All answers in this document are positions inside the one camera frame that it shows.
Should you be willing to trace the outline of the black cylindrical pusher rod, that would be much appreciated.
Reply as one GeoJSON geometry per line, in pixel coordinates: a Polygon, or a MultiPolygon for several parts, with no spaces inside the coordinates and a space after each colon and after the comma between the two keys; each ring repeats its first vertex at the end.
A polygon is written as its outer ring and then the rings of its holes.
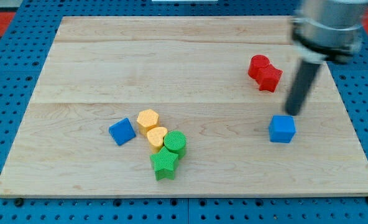
{"type": "Polygon", "coordinates": [[[285,111],[291,116],[296,116],[300,113],[303,104],[310,92],[310,89],[315,81],[320,63],[311,63],[306,60],[301,60],[292,87],[285,101],[285,111]]]}

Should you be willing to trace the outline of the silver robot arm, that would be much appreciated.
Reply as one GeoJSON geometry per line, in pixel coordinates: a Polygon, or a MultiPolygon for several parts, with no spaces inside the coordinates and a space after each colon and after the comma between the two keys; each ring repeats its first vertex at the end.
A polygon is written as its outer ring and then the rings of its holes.
{"type": "Polygon", "coordinates": [[[346,64],[361,49],[362,20],[368,0],[304,0],[292,19],[291,38],[300,62],[285,100],[296,116],[324,62],[346,64]]]}

